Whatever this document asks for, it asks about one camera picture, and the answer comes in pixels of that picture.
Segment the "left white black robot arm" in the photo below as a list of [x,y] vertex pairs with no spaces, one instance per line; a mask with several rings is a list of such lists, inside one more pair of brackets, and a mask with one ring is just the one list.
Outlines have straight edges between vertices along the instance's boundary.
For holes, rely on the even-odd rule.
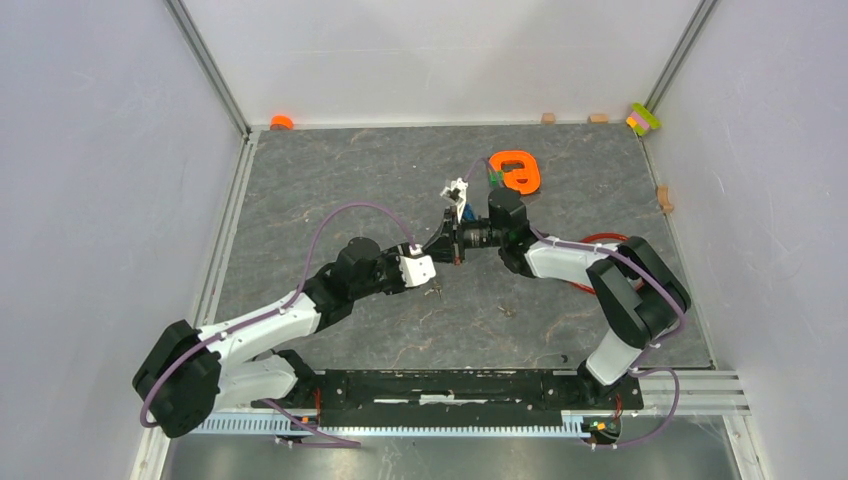
[[435,276],[422,247],[388,249],[356,237],[302,287],[240,317],[194,328],[179,320],[165,328],[131,385],[142,400],[140,420],[169,438],[183,436],[219,410],[258,400],[306,405],[314,381],[291,354],[260,354],[325,330],[349,316],[356,301],[417,288]]

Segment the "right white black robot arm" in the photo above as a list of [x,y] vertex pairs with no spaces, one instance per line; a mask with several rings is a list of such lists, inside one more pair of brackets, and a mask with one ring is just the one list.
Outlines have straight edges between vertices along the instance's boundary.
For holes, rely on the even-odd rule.
[[588,243],[543,234],[531,226],[520,193],[507,187],[490,191],[483,218],[466,215],[463,180],[451,182],[440,195],[450,205],[423,247],[433,261],[459,265],[470,249],[494,248],[514,274],[593,290],[608,330],[577,369],[577,392],[585,405],[606,406],[641,356],[684,326],[691,297],[644,238]]

